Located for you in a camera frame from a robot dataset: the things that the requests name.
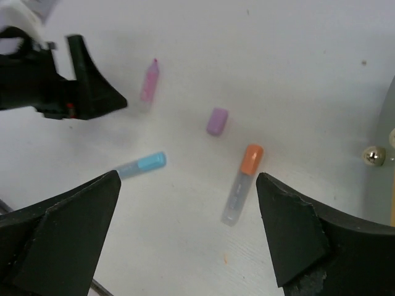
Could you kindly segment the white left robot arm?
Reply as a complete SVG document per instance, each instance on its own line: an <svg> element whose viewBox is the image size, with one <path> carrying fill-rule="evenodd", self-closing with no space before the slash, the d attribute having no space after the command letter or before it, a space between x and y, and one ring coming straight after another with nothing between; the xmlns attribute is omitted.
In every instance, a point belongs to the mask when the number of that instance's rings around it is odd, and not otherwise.
<svg viewBox="0 0 395 296"><path fill-rule="evenodd" d="M58 74L56 44L43 38L54 4L1 1L1 39L20 39L14 52L1 55L1 110L33 107L50 119L91 120L126 108L127 100L101 75L82 35L67 36L75 79Z"/></svg>

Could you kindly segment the cream round drawer organizer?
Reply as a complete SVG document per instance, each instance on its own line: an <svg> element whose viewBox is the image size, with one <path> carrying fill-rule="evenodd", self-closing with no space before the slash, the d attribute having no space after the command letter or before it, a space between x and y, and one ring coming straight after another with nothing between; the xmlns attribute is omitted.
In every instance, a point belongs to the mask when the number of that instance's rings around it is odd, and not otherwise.
<svg viewBox="0 0 395 296"><path fill-rule="evenodd" d="M384 99L371 144L362 153L367 165L364 215L394 226L394 82Z"/></svg>

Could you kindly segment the purple eraser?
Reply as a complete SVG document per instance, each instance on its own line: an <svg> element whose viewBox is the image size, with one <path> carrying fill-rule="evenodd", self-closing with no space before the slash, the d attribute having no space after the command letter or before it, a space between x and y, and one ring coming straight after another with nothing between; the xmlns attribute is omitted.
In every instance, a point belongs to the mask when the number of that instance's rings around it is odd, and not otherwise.
<svg viewBox="0 0 395 296"><path fill-rule="evenodd" d="M228 120L228 110L223 108L213 108L207 123L206 131L212 136L220 136L225 129Z"/></svg>

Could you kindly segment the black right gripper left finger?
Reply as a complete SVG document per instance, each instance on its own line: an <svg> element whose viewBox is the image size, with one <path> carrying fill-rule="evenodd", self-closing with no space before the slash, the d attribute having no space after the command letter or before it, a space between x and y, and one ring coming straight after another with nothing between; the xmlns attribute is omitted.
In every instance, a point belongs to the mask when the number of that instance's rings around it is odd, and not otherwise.
<svg viewBox="0 0 395 296"><path fill-rule="evenodd" d="M1 295L87 295L120 188L110 171L1 215Z"/></svg>

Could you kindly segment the pink clear highlighter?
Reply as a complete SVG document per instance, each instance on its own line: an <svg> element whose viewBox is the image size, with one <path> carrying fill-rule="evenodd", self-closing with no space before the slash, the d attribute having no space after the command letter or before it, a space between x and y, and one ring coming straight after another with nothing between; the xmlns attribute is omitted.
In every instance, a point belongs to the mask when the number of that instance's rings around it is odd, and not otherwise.
<svg viewBox="0 0 395 296"><path fill-rule="evenodd" d="M153 59L151 65L146 70L140 93L139 104L143 111L149 110L154 102L159 75L160 70L158 60Z"/></svg>

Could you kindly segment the orange tip clear highlighter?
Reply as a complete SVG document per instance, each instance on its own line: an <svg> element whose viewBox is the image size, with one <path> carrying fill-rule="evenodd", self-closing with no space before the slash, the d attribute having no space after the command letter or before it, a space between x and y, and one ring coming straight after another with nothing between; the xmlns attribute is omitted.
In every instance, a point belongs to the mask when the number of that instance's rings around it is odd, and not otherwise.
<svg viewBox="0 0 395 296"><path fill-rule="evenodd" d="M222 213L221 221L224 224L234 226L238 222L263 154L264 149L260 145L250 144L246 147Z"/></svg>

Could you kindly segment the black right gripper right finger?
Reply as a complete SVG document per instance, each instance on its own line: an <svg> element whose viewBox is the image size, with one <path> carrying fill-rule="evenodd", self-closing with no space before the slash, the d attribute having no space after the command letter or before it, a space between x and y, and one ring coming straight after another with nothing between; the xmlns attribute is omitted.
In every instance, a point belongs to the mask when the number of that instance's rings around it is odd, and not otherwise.
<svg viewBox="0 0 395 296"><path fill-rule="evenodd" d="M256 188L285 295L394 295L394 228L318 202L268 173Z"/></svg>

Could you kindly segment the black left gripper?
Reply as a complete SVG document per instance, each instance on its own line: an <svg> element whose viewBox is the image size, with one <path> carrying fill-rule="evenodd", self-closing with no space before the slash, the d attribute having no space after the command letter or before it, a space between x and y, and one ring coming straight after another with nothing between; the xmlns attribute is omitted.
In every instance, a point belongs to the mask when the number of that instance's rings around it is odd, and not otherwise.
<svg viewBox="0 0 395 296"><path fill-rule="evenodd" d="M1 55L2 111L34 107L46 118L91 120L127 107L126 98L99 72L81 35L67 37L76 78L73 102L66 98L70 82L55 66L56 45L41 45L17 27L1 31L1 39L17 38L16 50Z"/></svg>

